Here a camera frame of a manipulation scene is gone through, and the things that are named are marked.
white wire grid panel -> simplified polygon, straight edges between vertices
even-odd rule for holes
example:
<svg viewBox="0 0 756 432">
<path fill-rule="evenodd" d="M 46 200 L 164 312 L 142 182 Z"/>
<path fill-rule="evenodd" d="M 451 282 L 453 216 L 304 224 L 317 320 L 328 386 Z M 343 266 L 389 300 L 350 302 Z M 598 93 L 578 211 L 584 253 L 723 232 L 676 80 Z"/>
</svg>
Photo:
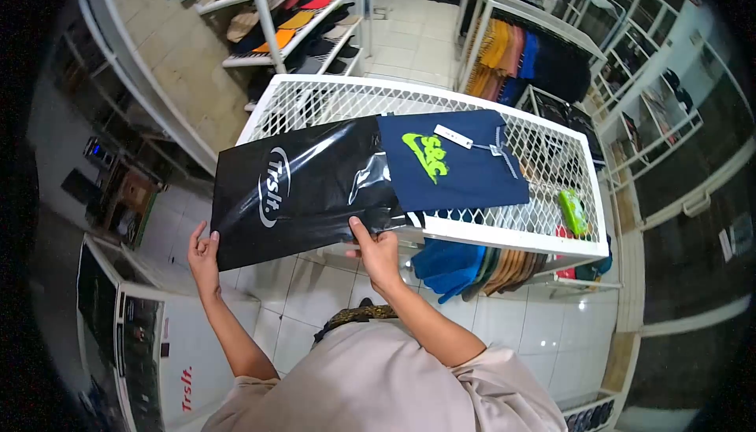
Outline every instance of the white wire grid panel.
<svg viewBox="0 0 756 432">
<path fill-rule="evenodd" d="M 565 265 L 609 255 L 602 203 L 585 135 L 480 98 L 411 83 L 368 78 L 278 74 L 261 97 L 237 141 L 349 118 L 493 109 L 506 123 L 507 148 L 530 185 L 530 202 L 501 208 L 436 210 L 426 216 L 425 237 L 477 245 L 577 255 Z M 579 239 L 556 236 L 564 226 L 557 196 L 577 191 L 589 231 Z"/>
</svg>

price tag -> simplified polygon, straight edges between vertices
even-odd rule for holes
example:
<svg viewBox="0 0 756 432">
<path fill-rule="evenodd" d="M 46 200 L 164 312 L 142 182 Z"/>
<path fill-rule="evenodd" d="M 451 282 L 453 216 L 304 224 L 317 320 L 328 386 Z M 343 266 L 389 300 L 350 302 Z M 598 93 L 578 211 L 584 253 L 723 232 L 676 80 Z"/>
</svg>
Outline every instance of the price tag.
<svg viewBox="0 0 756 432">
<path fill-rule="evenodd" d="M 465 135 L 460 135 L 459 133 L 448 129 L 443 125 L 436 125 L 434 133 L 444 137 L 447 140 L 451 140 L 452 142 L 457 143 L 458 145 L 461 145 L 468 150 L 473 147 L 473 141 L 471 139 L 467 138 Z"/>
</svg>

white tile floor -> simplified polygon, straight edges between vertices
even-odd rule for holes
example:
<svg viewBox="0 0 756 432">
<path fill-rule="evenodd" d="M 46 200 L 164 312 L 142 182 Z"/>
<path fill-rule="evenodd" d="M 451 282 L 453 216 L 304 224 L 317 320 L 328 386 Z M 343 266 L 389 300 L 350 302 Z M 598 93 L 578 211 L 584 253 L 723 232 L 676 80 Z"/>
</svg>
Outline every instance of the white tile floor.
<svg viewBox="0 0 756 432">
<path fill-rule="evenodd" d="M 458 62 L 452 45 L 458 6 L 393 0 L 388 20 L 373 20 L 373 56 L 365 77 L 450 89 Z"/>
<path fill-rule="evenodd" d="M 158 195 L 147 221 L 139 253 L 158 267 L 182 270 L 187 239 L 210 202 L 179 188 Z M 515 293 L 479 296 L 471 302 L 454 297 L 438 305 L 439 295 L 423 287 L 400 259 L 400 273 L 439 312 L 477 334 L 486 344 L 517 350 L 537 380 L 556 400 L 599 388 L 617 316 L 617 293 L 549 298 L 550 289 L 523 287 Z M 361 263 L 334 255 L 326 266 L 305 254 L 223 272 L 222 282 L 260 299 L 255 341 L 281 373 L 288 373 L 310 350 L 312 336 L 339 310 L 364 297 L 382 302 Z"/>
</svg>

clothing label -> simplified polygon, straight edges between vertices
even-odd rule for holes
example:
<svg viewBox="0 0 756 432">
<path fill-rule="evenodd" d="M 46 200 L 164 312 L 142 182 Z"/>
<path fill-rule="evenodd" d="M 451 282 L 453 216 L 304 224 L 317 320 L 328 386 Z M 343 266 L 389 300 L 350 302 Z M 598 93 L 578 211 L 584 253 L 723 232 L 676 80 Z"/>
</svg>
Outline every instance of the clothing label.
<svg viewBox="0 0 756 432">
<path fill-rule="evenodd" d="M 722 245 L 724 263 L 727 263 L 732 260 L 732 247 L 730 247 L 730 239 L 727 238 L 727 230 L 722 229 L 722 231 L 719 232 L 719 243 Z"/>
<path fill-rule="evenodd" d="M 473 141 L 471 139 L 467 138 L 465 135 L 460 135 L 457 132 L 448 129 L 443 125 L 436 125 L 433 133 L 437 133 L 447 140 L 451 140 L 458 145 L 462 145 L 468 150 L 473 147 Z"/>
</svg>

hanging t-shirt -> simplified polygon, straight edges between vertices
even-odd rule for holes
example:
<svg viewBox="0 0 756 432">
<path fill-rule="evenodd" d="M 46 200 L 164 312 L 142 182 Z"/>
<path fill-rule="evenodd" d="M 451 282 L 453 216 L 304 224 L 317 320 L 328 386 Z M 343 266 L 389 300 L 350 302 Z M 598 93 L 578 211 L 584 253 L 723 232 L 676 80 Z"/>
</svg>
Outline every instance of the hanging t-shirt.
<svg viewBox="0 0 756 432">
<path fill-rule="evenodd" d="M 492 110 L 377 117 L 389 161 L 391 181 L 406 211 L 493 208 L 529 202 L 528 182 L 519 162 L 502 145 L 501 156 L 489 149 L 465 148 L 435 134 L 437 125 L 476 145 L 494 145 L 504 125 Z M 501 142 L 506 141 L 502 129 Z"/>
</svg>

